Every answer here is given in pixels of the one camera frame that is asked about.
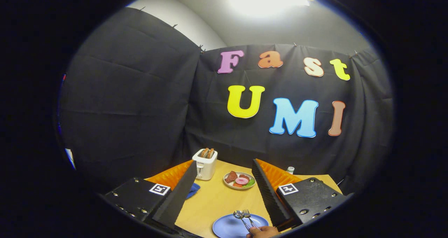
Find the fork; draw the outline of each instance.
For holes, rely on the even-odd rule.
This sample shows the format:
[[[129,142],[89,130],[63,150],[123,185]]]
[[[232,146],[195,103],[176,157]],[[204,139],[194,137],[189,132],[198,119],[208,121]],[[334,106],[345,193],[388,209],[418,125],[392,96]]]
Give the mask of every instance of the fork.
[[[249,210],[248,210],[248,209],[243,210],[243,214],[244,214],[244,217],[246,217],[246,218],[249,219],[249,221],[251,222],[251,225],[252,225],[253,227],[256,227],[256,228],[259,229],[259,227],[257,227],[257,225],[251,220],[251,213],[249,213]]]

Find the blue cloth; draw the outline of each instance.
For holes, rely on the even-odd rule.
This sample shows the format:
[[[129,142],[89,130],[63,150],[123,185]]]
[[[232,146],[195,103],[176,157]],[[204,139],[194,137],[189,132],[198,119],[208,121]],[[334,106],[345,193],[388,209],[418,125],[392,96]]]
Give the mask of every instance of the blue cloth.
[[[199,190],[200,188],[201,188],[201,187],[200,187],[198,184],[193,183],[193,185],[191,186],[190,192],[189,192],[188,195],[187,195],[187,198],[189,198],[189,197],[195,195],[195,193],[197,192],[197,190]]]

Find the black fabric backdrop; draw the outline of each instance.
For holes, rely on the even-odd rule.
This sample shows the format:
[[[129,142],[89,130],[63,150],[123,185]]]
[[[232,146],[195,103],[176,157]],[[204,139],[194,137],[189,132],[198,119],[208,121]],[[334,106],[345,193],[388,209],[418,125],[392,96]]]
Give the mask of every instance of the black fabric backdrop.
[[[84,42],[62,88],[61,132],[77,170],[96,189],[178,162],[199,56],[179,31],[133,8]]]
[[[243,50],[233,72],[218,74],[223,51]],[[259,55],[278,51],[283,65],[261,69]],[[324,75],[304,71],[317,58]],[[339,79],[330,60],[347,65]],[[227,111],[230,85],[261,85],[258,113],[242,119]],[[393,134],[392,91],[381,60],[372,51],[356,56],[298,45],[244,45],[200,53],[163,21],[125,8],[83,44],[62,89],[61,128],[77,169],[98,190],[132,176],[148,177],[211,147],[218,159],[251,166],[259,158],[296,174],[330,174],[347,194],[375,173]],[[304,100],[318,102],[314,138],[272,134],[273,99],[288,98],[297,111]],[[346,104],[340,136],[329,136],[333,101]]]

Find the spoon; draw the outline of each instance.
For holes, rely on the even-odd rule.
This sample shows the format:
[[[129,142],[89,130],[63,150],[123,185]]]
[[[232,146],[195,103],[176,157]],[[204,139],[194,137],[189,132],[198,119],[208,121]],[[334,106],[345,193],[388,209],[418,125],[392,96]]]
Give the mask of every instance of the spoon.
[[[249,232],[249,229],[251,227],[249,227],[248,224],[246,224],[246,222],[244,222],[243,218],[244,218],[244,214],[242,211],[234,211],[233,212],[233,217],[237,218],[237,219],[241,219],[241,221],[244,223],[244,226],[246,227],[247,231]]]

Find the blue plate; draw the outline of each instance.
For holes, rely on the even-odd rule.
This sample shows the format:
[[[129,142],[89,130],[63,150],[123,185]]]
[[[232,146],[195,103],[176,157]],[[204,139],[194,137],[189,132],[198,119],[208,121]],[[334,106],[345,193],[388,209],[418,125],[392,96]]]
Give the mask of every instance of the blue plate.
[[[251,220],[258,227],[269,225],[266,219],[255,214],[251,214]],[[244,218],[244,222],[251,226],[251,222],[248,218]],[[233,217],[233,214],[229,214],[217,219],[213,223],[212,229],[213,233],[215,233],[215,235],[220,238],[245,238],[249,233],[241,219]]]

